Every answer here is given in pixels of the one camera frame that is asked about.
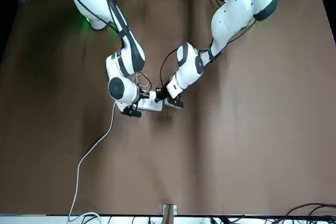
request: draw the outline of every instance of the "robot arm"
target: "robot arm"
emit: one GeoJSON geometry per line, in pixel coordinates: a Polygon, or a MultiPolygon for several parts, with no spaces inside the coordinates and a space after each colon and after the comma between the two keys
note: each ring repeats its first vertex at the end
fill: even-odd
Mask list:
{"type": "Polygon", "coordinates": [[[225,49],[228,41],[254,17],[261,21],[276,9],[278,0],[228,0],[214,14],[211,21],[213,42],[199,52],[188,43],[177,50],[178,70],[168,83],[157,91],[157,101],[165,99],[171,106],[181,102],[175,98],[201,77],[204,67],[213,62],[225,49]]]}
{"type": "MultiPolygon", "coordinates": [[[[140,99],[148,99],[149,95],[144,94],[139,86],[128,79],[128,76],[143,69],[145,55],[130,26],[114,0],[73,1],[78,10],[88,18],[93,29],[103,29],[109,22],[115,24],[118,35],[122,39],[123,48],[106,59],[108,90],[111,97],[116,100],[121,113],[140,117],[141,112],[135,111],[133,105],[140,99]]],[[[160,110],[160,106],[156,105],[154,110],[160,110]]]]}

